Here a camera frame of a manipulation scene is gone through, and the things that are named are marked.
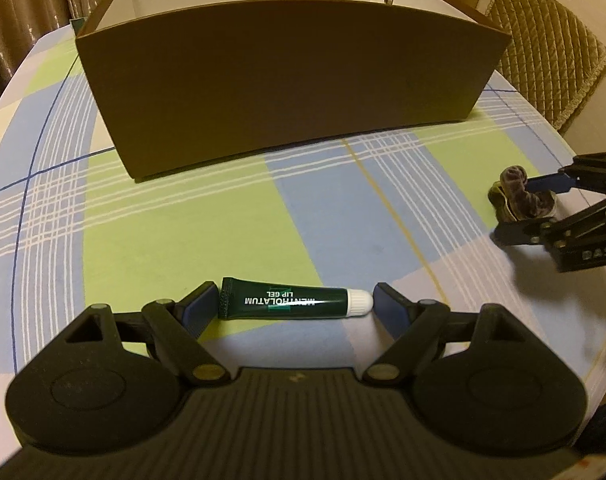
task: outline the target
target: table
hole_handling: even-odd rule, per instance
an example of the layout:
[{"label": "table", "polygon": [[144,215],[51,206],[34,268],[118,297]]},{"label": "table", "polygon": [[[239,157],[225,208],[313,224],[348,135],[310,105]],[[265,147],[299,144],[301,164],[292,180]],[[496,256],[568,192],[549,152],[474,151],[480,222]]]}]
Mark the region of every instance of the table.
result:
[{"label": "table", "polygon": [[[542,248],[504,252],[488,237],[496,220],[486,194],[505,167],[535,176],[572,156],[494,73],[462,123],[135,184],[97,113],[71,28],[46,35],[0,98],[0,462],[17,446],[3,409],[8,383],[87,304],[135,310],[223,276],[366,290],[386,281],[459,311],[502,303],[583,378],[591,413],[606,390],[606,267],[558,274]],[[560,212],[599,199],[572,190]],[[200,341],[233,372],[360,373],[391,339],[370,315],[215,321]]]}]

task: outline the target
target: white cap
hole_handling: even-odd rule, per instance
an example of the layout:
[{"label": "white cap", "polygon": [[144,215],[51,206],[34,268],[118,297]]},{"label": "white cap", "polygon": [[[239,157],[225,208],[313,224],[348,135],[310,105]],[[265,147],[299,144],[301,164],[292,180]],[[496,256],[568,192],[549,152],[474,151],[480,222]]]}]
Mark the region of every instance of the white cap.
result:
[{"label": "white cap", "polygon": [[347,289],[347,314],[350,316],[364,316],[374,306],[374,298],[366,290],[358,290],[357,288]]}]

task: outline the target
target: crumpled cloth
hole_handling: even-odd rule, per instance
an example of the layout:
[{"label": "crumpled cloth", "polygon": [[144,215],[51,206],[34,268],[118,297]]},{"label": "crumpled cloth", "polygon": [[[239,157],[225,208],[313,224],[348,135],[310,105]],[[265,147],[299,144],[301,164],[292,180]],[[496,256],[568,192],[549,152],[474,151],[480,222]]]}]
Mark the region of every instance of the crumpled cloth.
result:
[{"label": "crumpled cloth", "polygon": [[545,218],[556,212],[553,191],[531,193],[525,189],[528,174],[521,166],[510,166],[500,174],[500,180],[490,188],[488,198],[496,210],[499,222],[515,222],[530,218]]}]

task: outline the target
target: tablecloth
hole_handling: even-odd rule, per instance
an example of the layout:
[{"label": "tablecloth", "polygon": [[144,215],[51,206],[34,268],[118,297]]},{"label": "tablecloth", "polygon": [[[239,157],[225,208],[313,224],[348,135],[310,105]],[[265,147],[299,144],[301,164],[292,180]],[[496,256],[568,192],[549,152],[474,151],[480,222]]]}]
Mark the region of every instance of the tablecloth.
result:
[{"label": "tablecloth", "polygon": [[[496,219],[487,190],[505,167],[535,176],[572,156],[494,73],[461,123],[315,142],[136,184],[71,28],[46,35],[0,98],[0,461],[18,445],[3,409],[8,383],[87,304],[136,310],[223,276],[366,290],[385,281],[459,311],[501,303],[583,378],[595,409],[606,390],[606,267],[558,274],[542,248],[503,251],[488,236]],[[600,198],[573,190],[560,214]],[[369,315],[215,321],[200,341],[233,372],[362,372],[391,339]]]}]

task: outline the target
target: brown box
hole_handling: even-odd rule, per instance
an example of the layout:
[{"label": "brown box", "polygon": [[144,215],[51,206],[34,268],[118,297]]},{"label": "brown box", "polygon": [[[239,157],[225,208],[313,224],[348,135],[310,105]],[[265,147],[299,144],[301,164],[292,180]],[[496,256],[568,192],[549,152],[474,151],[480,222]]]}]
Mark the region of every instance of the brown box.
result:
[{"label": "brown box", "polygon": [[77,36],[130,176],[467,118],[510,36],[454,0],[101,0]]}]

